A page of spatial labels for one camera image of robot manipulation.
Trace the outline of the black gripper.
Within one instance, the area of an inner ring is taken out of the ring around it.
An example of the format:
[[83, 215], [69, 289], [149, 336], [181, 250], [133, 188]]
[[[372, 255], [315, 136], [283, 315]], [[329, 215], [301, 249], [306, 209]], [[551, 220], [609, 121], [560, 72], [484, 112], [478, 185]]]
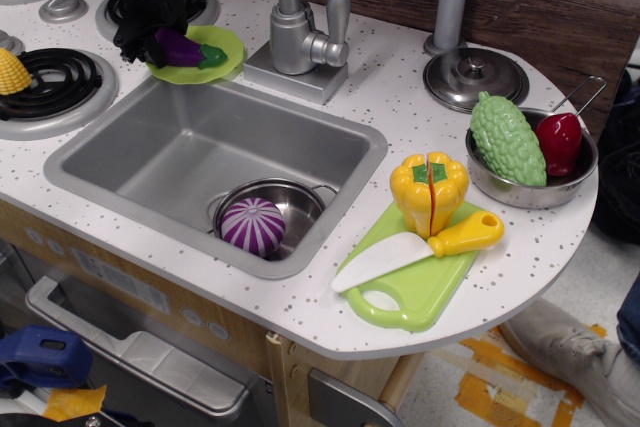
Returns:
[[114, 44], [129, 63], [140, 61], [158, 68], [167, 65], [164, 51], [155, 39], [159, 28], [185, 33], [188, 19], [184, 0], [120, 0], [123, 20]]

